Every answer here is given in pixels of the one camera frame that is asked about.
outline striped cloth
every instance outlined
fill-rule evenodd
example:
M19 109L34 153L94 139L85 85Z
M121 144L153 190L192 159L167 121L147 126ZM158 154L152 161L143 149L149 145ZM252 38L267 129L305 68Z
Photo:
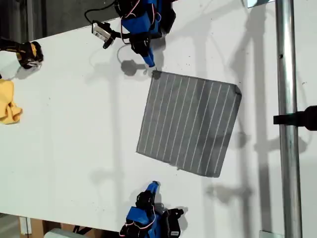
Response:
M154 71L137 152L219 177L241 98L234 84Z

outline silver pipe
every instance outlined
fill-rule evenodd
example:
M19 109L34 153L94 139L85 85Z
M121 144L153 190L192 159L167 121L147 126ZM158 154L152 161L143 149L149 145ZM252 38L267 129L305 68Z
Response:
M276 0L279 114L297 111L293 0ZM280 125L285 238L302 238L298 129Z

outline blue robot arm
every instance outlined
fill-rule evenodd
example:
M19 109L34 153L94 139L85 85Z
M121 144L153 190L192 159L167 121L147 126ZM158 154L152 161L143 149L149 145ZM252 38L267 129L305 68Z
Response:
M136 207L131 207L126 223L119 235L125 238L178 238L178 219L184 214L181 209L171 209L159 214L155 211L154 199L159 183L153 181L141 192Z
M168 34L176 19L172 8L174 0L115 0L114 6L121 17L121 26L130 33L115 32L109 23L93 21L92 33L102 39L104 49L108 48L115 38L129 39L131 49L140 54L149 67L155 66L151 39L161 38Z

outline white stripe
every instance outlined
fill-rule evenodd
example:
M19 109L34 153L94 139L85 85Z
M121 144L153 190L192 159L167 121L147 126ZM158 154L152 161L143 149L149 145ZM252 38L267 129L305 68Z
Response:
M180 141L180 146L179 146L179 149L178 149L178 155L177 155L177 159L176 159L176 164L175 164L175 165L177 165L177 162L178 162L178 157L179 157L179 153L180 153L180 148L182 148L183 138L184 138L184 134L185 134L185 130L186 130L186 125L187 125L187 121L188 121L189 112L190 112L190 109L192 108L192 102L193 102L193 99L194 99L197 82L198 82L198 80L196 80L196 84L195 84L195 87L194 87L192 100L190 101L190 106L189 106L189 110L188 110L188 113L187 113L187 117L186 117L186 121L185 121L185 127L184 127L184 131L183 131L182 139L181 139L181 141Z
M208 166L209 166L210 159L211 159L211 155L212 155L212 150L213 150L213 147L214 147L214 143L215 143L215 141L216 141L216 138L217 138L218 129L219 129L219 125L220 125L220 122L221 122L221 118L222 118L223 110L224 110L224 107L225 107L225 105L226 105L226 101L227 101L227 96L228 96L228 93L229 93L229 89L230 89L230 85L228 86L228 91L227 91L226 99L224 100L224 104L223 104L223 108L222 108L221 116L220 116L220 119L219 119L219 122L218 122L218 126L217 126L217 130L216 130L216 134L214 135L213 144L212 144L212 148L211 148L211 151L210 151L210 154L209 154L209 159L208 159L208 163L207 163L207 166L206 166L205 175L207 174Z
M175 114L175 109L176 109L176 105L177 105L177 99L178 99L179 91L180 91L180 88L181 88L181 85L182 85L182 81L183 81L183 78L181 78L181 80L180 80L179 89L178 89L178 93L177 93L177 96L176 96L176 102L175 102L175 106L174 106L174 110L173 110L172 120L170 121L170 125L169 125L169 131L168 131L167 140L166 140L165 149L164 149L164 154L163 154L163 161L164 161L165 152L166 152L166 148L167 148L167 143L168 143L168 139L169 139L170 129L172 128L172 124L173 124L173 118L174 118L174 114Z
M209 135L210 126L211 126L211 122L212 122L212 119L213 119L214 111L215 111L216 106L217 106L217 102L218 102L218 97L219 97L219 94L220 94L221 86L222 86L222 84L220 84L218 95L217 95L217 99L216 99L216 103L214 104L214 108L213 108L213 111L212 111L212 116L211 116L211 120L210 120L209 127L208 127L208 132L207 132L207 135L206 135L206 140L205 140L204 147L203 147L203 152L202 152L202 155L201 155L200 160L199 160L199 165L198 165L197 172L199 171L200 164L202 162L202 158L203 158L206 142L207 142L207 139L208 139L208 135Z
M202 99L202 95L203 95L203 91L204 91L205 83L206 83L206 81L204 81L203 89L202 89L202 92L201 92L201 94L200 94L200 98L199 98L199 101L198 101L198 106L197 106L197 110L196 110L196 114L195 114L195 119L194 119L194 123L193 123L192 131L190 132L189 142L188 142L188 144L187 144L187 149L186 149L186 154L185 154L185 159L184 159L183 168L185 167L185 162L186 162L187 152L188 152L188 148L189 148L190 140L191 140L191 138L192 138L192 134L193 134L194 126L195 126L195 121L196 121L196 118L197 118L198 108L199 108L200 100Z
M168 108L169 108L170 98L171 98L171 96L172 96L172 90L173 90L173 86L174 86L175 78L176 78L176 75L175 75L175 77L174 77L174 80L173 80L173 83L172 83L172 87L170 88L170 94L169 94L169 99L168 99L168 103L167 103L167 110L166 110L166 113L165 113L165 118L164 118L164 122L163 122L162 132L161 132L161 134L160 134L160 138L159 138L159 144L158 144L157 156L158 156L158 154L159 154L160 141L162 140L162 135L163 135L164 126L165 126L165 120L166 120L166 116L167 116L167 112L168 112Z
M155 126L155 132L154 132L154 137L153 137L153 142L152 142L152 146L151 146L150 155L152 154L152 149L153 149L153 144L154 144L154 140L155 140L155 135L157 134L157 128L158 128L158 123L159 123L159 116L160 116L160 111L161 111L161 109L162 109L162 104L163 104L163 100L164 100L164 95L165 95L165 90L166 90L166 86L167 86L168 77L169 77L169 74L167 75L165 87L164 87L164 90L163 90L163 97L162 97L162 101L161 101L160 107L159 107L158 120L157 120L157 125Z
M183 108L184 108L184 103L185 103L185 99L186 99L186 94L187 94L187 90L188 90L188 85L189 85L189 78L188 78L187 88L186 88L186 92L185 92L185 96L184 96L184 100L183 100L182 109L180 110L180 115L179 115L179 119L178 119L178 123L177 123L176 133L175 133L175 136L174 136L172 151L170 152L169 161L171 160L171 157L172 157L173 148L174 148L174 144L175 144L175 139L176 139L176 136L177 136L178 126L179 126L179 122L180 122L180 117L182 116L182 112L183 112Z
M206 111L207 111L208 102L209 102L210 94L211 94L211 91L212 91L212 87L213 87L213 83L211 84L211 88L210 88L210 91L209 91L209 94L208 94L208 99L207 99L207 102L206 102L206 107L205 107L204 115L203 115L203 118L202 118L202 123L200 125L199 133L198 133L198 136L197 136L197 141L196 141L196 145L195 145L195 149L194 149L192 163L190 164L190 170L192 170L193 161L194 161L194 157L195 157L195 153L196 153L196 149L197 149L197 145L198 145L199 135L202 132L202 127L203 127L203 123L204 123L204 119L205 119L205 115L206 115Z
M151 80L150 92L149 92L148 99L151 97L151 94L152 94L152 89L153 89L153 87L151 87L151 86L152 86L152 84L153 84L153 80L154 80L154 79ZM140 140L139 140L139 150L140 150L140 144L141 144L141 142L142 142L142 136L143 136L145 118L146 118L147 112L148 112L147 109L148 109L148 104L146 104L146 107L145 107L145 110L144 110L145 112L144 112L144 118L143 118L142 127L141 127L142 130L141 130L141 136L140 136Z
M149 131L148 131L147 141L145 142L144 153L145 153L145 151L146 151L146 149L147 149L147 144L148 144L148 139L149 139L151 124L152 124L152 118L153 118L153 113L154 113L154 108L155 108L155 102L157 101L158 92L159 92L159 84L160 84L160 81L158 82L157 94L155 95L155 99L154 99L154 104L153 104L153 109L152 109L152 115L151 115L151 120L150 120L150 125L149 125Z
M237 98L237 94L234 96L234 101L233 101L233 104L232 104L232 108L231 108L231 112L230 112L228 124L227 124L227 127L226 127L226 131L224 132L224 136L223 136L223 139L222 139L221 148L220 148L220 152L219 152L219 155L218 155L217 163L216 163L216 166L215 166L215 168L214 168L214 172L213 172L214 174L216 173L216 169L217 169L219 157L220 157L220 154L221 154L221 151L222 151L224 139L225 139L225 137L226 137L226 135L227 135L227 130L228 130L229 122L230 122L230 119L231 119L233 107L234 107L234 104L235 104L235 102L236 102L236 98Z

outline white table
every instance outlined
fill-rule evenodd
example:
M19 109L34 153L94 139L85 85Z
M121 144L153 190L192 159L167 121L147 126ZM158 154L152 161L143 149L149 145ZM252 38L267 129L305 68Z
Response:
M220 178L135 153L149 74L125 75L117 59L122 42L105 51L86 27L39 40L45 62L36 72L16 73L15 55L0 54L1 74L13 79L15 102L24 109L19 124L0 125L0 212L118 231L137 194L157 180L158 201L188 208L183 238L283 233L272 120L278 114L274 4L246 10L238 0L180 0L174 6L166 48L155 51L158 69L235 83L243 94ZM300 110L317 102L316 7L295 1ZM119 29L118 20L111 25ZM129 47L118 57L142 68ZM315 237L317 138L299 132L304 237Z

